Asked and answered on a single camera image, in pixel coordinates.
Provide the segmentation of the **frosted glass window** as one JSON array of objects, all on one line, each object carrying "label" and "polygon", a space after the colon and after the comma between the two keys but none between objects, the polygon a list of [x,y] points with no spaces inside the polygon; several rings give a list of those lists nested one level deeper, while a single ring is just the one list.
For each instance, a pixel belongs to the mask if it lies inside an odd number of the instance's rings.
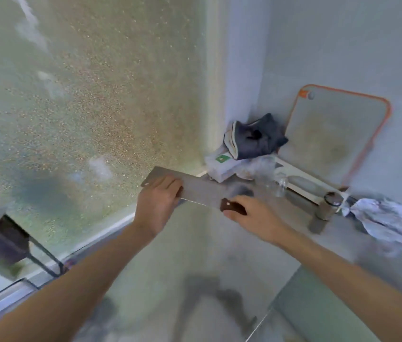
[{"label": "frosted glass window", "polygon": [[214,0],[0,0],[0,205],[56,256],[198,173]]}]

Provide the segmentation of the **crumpled white cloth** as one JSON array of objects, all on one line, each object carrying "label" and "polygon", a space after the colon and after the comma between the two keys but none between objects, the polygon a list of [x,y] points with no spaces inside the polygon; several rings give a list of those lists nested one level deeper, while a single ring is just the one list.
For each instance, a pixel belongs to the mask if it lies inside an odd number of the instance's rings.
[{"label": "crumpled white cloth", "polygon": [[402,205],[389,199],[361,198],[341,206],[344,217],[352,216],[360,230],[377,243],[378,251],[389,258],[402,253]]}]

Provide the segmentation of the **person's right hand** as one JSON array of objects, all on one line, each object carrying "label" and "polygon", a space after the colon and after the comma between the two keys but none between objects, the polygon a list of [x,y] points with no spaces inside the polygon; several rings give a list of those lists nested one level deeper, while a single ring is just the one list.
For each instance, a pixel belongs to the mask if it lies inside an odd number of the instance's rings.
[{"label": "person's right hand", "polygon": [[248,222],[239,225],[267,243],[284,246],[293,234],[291,228],[257,198],[238,195],[223,202],[221,207],[221,211],[232,210],[247,215]]}]

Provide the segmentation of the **person's right forearm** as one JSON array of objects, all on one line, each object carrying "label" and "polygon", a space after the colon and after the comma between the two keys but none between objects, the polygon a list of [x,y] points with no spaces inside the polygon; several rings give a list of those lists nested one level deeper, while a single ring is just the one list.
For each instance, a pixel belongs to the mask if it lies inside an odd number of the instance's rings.
[{"label": "person's right forearm", "polygon": [[285,230],[275,244],[312,271],[381,342],[402,342],[400,291],[297,231]]}]

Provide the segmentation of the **steel sink basin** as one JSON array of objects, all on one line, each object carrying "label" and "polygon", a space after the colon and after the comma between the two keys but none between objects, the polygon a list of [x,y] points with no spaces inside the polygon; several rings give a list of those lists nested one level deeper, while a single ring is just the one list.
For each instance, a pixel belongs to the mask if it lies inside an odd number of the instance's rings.
[{"label": "steel sink basin", "polygon": [[311,271],[300,267],[245,342],[380,342]]}]

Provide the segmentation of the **steel sink faucet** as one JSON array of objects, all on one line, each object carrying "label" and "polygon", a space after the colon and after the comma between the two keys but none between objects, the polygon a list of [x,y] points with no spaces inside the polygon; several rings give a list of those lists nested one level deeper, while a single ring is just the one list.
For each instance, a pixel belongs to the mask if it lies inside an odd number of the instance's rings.
[{"label": "steel sink faucet", "polygon": [[330,219],[341,211],[349,197],[347,188],[336,188],[280,158],[277,158],[274,172],[276,176],[286,179],[287,189],[316,205],[308,226],[312,234],[321,234]]}]

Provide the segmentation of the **black metal rack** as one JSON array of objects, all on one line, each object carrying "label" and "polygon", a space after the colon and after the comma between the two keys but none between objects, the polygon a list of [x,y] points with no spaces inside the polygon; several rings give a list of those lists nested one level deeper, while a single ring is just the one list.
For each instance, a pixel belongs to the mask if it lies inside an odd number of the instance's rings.
[{"label": "black metal rack", "polygon": [[[48,256],[55,263],[58,271],[51,270],[49,266],[33,255],[31,245]],[[60,277],[67,270],[62,261],[7,214],[3,205],[0,206],[0,258],[10,265],[28,259],[53,278]]]}]

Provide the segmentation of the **white box with green label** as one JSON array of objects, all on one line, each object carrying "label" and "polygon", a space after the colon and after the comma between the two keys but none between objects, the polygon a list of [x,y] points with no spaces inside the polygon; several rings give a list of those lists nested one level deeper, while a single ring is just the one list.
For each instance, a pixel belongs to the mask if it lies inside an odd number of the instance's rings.
[{"label": "white box with green label", "polygon": [[248,160],[235,160],[224,145],[204,157],[208,176],[218,183],[233,176],[238,168],[247,162]]}]

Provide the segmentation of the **steel cleaver with brown handle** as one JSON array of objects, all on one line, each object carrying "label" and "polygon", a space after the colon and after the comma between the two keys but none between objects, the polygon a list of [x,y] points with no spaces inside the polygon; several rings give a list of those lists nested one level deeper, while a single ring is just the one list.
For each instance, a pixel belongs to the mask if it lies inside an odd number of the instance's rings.
[{"label": "steel cleaver with brown handle", "polygon": [[247,212],[244,206],[240,203],[233,202],[232,198],[238,195],[255,196],[254,191],[249,186],[240,182],[224,185],[206,178],[173,171],[160,166],[156,166],[151,170],[141,183],[141,186],[145,187],[156,178],[167,175],[171,175],[183,182],[183,188],[178,193],[180,199],[203,206],[218,208],[221,212],[235,211],[245,216]]}]

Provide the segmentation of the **clear plastic bag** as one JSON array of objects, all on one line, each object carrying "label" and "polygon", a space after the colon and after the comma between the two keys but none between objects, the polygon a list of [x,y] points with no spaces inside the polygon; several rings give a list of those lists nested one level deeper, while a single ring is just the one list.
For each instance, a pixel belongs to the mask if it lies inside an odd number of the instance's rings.
[{"label": "clear plastic bag", "polygon": [[277,169],[282,167],[275,154],[259,156],[243,163],[236,170],[236,176],[243,180],[254,181],[274,197],[284,197],[288,178]]}]

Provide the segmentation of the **person's left forearm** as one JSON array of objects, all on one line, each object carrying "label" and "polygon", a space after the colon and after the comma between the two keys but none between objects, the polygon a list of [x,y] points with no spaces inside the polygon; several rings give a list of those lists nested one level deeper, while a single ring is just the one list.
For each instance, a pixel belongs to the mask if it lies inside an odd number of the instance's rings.
[{"label": "person's left forearm", "polygon": [[125,266],[161,230],[132,222],[0,318],[0,342],[71,342]]}]

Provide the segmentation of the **dark grey cloth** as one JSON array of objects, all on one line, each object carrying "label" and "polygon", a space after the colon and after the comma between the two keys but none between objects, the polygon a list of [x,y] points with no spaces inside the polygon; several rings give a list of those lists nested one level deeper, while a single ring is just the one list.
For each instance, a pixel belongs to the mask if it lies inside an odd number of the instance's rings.
[{"label": "dark grey cloth", "polygon": [[271,155],[288,142],[283,127],[271,113],[247,124],[232,121],[223,136],[223,144],[237,161]]}]

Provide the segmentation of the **person's left hand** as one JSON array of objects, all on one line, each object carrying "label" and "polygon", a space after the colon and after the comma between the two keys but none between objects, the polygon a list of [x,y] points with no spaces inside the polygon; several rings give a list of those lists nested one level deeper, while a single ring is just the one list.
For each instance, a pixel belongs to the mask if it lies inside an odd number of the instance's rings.
[{"label": "person's left hand", "polygon": [[157,236],[166,226],[175,207],[172,175],[161,176],[147,183],[137,198],[133,226]]}]

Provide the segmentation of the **orange-rimmed cutting board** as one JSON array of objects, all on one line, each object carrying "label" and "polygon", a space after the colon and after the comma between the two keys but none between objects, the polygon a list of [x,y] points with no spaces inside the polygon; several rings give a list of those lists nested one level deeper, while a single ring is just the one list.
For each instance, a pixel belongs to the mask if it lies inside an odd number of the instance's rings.
[{"label": "orange-rimmed cutting board", "polygon": [[349,186],[392,115],[378,96],[308,84],[289,114],[278,157],[334,187]]}]

